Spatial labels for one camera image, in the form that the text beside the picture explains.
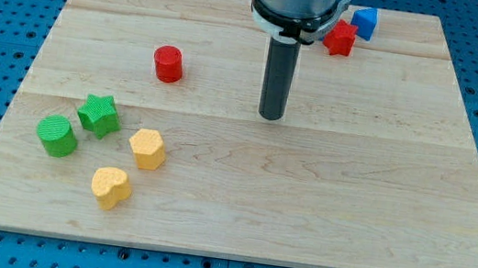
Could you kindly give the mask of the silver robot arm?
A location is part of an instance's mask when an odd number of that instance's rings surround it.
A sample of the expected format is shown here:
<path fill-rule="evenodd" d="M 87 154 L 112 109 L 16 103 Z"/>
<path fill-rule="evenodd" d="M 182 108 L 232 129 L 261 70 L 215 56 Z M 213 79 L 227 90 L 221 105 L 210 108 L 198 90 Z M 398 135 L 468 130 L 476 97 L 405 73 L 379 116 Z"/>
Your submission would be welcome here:
<path fill-rule="evenodd" d="M 351 0 L 251 0 L 252 18 L 283 44 L 313 44 L 333 29 Z"/>

